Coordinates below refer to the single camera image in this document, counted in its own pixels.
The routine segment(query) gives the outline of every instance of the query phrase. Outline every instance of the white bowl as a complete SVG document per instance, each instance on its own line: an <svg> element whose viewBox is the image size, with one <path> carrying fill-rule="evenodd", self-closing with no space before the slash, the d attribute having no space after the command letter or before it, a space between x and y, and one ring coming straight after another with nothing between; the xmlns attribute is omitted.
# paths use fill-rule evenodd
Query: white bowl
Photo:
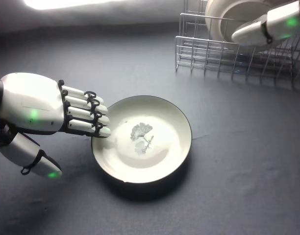
<svg viewBox="0 0 300 235"><path fill-rule="evenodd" d="M288 0L209 0L205 15L209 17L218 17L234 19L239 21L227 21L206 18L206 25L215 41L233 42L232 34L245 22L254 21L260 16L266 14L271 8L278 6ZM269 50L276 47L284 40L275 41L270 45L256 47L256 52ZM235 45L225 44L225 47L236 50ZM253 47L240 47L241 53L252 52Z"/></svg>
<svg viewBox="0 0 300 235"><path fill-rule="evenodd" d="M92 151L112 177L150 183L170 175L186 159L192 131L184 113L172 103L142 95L123 99L108 110L112 134L92 138Z"/></svg>

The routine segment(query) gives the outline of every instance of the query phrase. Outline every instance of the plate rim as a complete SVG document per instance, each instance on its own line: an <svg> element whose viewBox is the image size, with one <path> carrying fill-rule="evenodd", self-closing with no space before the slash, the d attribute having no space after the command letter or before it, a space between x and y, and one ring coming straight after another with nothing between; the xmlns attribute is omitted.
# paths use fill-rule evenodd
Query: plate rim
<svg viewBox="0 0 300 235"><path fill-rule="evenodd" d="M163 179L167 178L168 176L170 176L170 175L172 175L173 173L175 173L175 171L177 171L177 170L183 165L183 163L185 162L185 160L188 158L188 155L189 155L190 150L191 150L192 145L193 145L193 130L192 130L192 127L191 127L191 125L190 125L190 122L189 122L187 116L184 114L184 112L183 112L179 107L177 107L175 104L173 104L172 102L170 102L170 101L168 101L168 100L166 100L166 99L164 99L164 98L157 97L157 96L154 96L154 95L134 95L134 96L126 97L126 98L124 98L124 99L121 99L121 100L115 102L115 103L112 104L110 107L108 107L108 109L110 109L112 106L116 105L117 103L119 103L119 102L121 102L121 101L124 101L124 100L126 100L126 99L131 99L131 98L137 98L137 97L154 97L154 98L158 98L158 99L164 100L164 101L166 101L166 102L172 104L173 106L175 106L178 110L180 110L180 112L181 112L181 113L184 115L184 117L186 118L187 123L188 123L188 125L189 125L190 136L191 136L191 137L190 137L190 145L189 145L189 148L188 148L188 152L186 153L186 157L185 157L184 160L179 164L179 166L176 167L172 172L170 172L170 173L167 174L166 176L164 176L164 177L162 177L162 178L159 178L159 179L155 179L155 180L151 180L151 181L146 181L146 182L142 182L142 183L141 183L141 182L130 182L130 181L128 182L128 181L123 181L122 179L119 179L119 178L117 178L117 177L111 175L111 174L110 174L107 170L105 170L105 169L100 165L100 163L97 161L96 156L95 156L94 151L93 151L93 146L92 146L92 145L93 145L92 142L93 142L93 139L94 139L95 137L91 137L91 152L92 152L92 154L93 154L93 156L94 156L96 162L97 162L98 165L101 167L101 169L102 169L105 173L107 173L109 176L111 176L113 179L119 180L119 181L124 182L124 183L129 183L129 184L148 184L148 183L157 182L157 181L160 181L160 180L163 180Z"/></svg>

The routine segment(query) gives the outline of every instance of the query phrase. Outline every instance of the metal wire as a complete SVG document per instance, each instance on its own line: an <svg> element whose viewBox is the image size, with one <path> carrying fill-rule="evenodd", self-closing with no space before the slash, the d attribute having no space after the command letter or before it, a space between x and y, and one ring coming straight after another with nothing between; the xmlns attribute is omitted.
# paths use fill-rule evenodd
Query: metal wire
<svg viewBox="0 0 300 235"><path fill-rule="evenodd" d="M179 36L175 39L175 69L179 66L194 69L213 70L219 77L221 72L242 74L247 79L257 76L262 82L263 77L271 77L274 81L289 78L292 82L300 73L300 34L295 35L279 46L268 51L256 52L256 48L245 52L236 43L225 41L227 25L233 19L205 16L208 0L198 0L194 4L184 0L184 13L179 18ZM209 18L210 26L216 21L225 25L222 41L212 40L206 25Z"/></svg>

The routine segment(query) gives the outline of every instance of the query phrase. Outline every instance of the dish rack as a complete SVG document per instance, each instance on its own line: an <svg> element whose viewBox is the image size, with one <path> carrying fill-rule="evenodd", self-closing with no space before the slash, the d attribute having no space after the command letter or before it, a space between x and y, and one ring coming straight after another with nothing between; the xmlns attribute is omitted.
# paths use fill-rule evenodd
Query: dish rack
<svg viewBox="0 0 300 235"><path fill-rule="evenodd" d="M212 40L206 25L221 21L227 25L236 20L205 16L208 0L184 0L184 13L180 14L179 35L175 39L175 69L179 66L230 73L235 76L262 78L270 77L274 83L290 79L291 84L300 74L300 34L292 36L280 45L267 51L257 52L256 48L246 49L236 43Z"/></svg>

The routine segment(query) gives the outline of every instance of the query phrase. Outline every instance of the plate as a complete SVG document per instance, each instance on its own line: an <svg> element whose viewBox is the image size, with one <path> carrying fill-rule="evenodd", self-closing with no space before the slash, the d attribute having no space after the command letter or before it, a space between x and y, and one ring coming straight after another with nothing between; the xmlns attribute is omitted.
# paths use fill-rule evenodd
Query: plate
<svg viewBox="0 0 300 235"><path fill-rule="evenodd" d="M123 99L108 109L112 134L92 138L100 167L128 183L150 183L165 178L185 161L192 131L184 113L155 96Z"/></svg>
<svg viewBox="0 0 300 235"><path fill-rule="evenodd" d="M238 21L216 20L206 18L206 25L215 41L233 42L231 36L238 27L245 22L254 21L266 14L271 8L286 2L286 0L210 0L207 4L205 15L210 17L234 19ZM257 46L256 52L269 50L276 47L281 41L275 41L270 45ZM225 44L225 47L236 50L235 45ZM241 53L252 52L253 47L240 47Z"/></svg>

